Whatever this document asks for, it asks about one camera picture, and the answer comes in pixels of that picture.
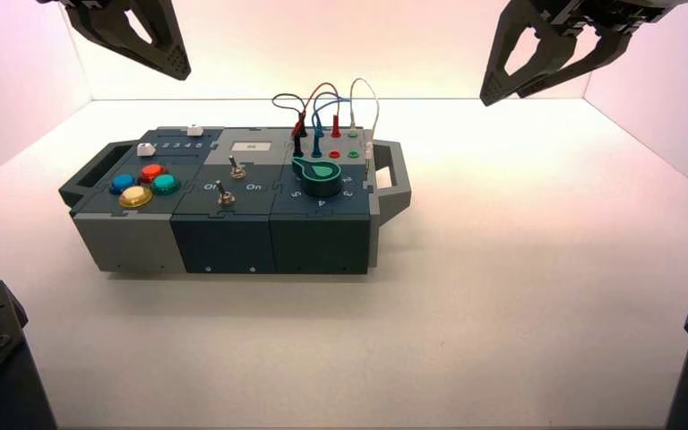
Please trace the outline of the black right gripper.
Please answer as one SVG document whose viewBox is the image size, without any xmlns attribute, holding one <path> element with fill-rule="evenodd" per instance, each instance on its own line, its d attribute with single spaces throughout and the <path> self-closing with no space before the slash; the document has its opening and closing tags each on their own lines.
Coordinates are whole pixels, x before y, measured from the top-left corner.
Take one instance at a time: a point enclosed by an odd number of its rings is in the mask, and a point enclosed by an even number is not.
<svg viewBox="0 0 688 430">
<path fill-rule="evenodd" d="M 623 55 L 632 32 L 658 22 L 688 0 L 510 1 L 500 14 L 479 97 L 485 106 L 512 94 L 526 98 L 542 90 L 610 65 Z M 577 42 L 558 31 L 595 26 L 598 41 L 582 59 L 565 65 Z M 532 28 L 538 39 L 534 54 L 516 71 L 505 66 L 520 36 Z"/>
</svg>

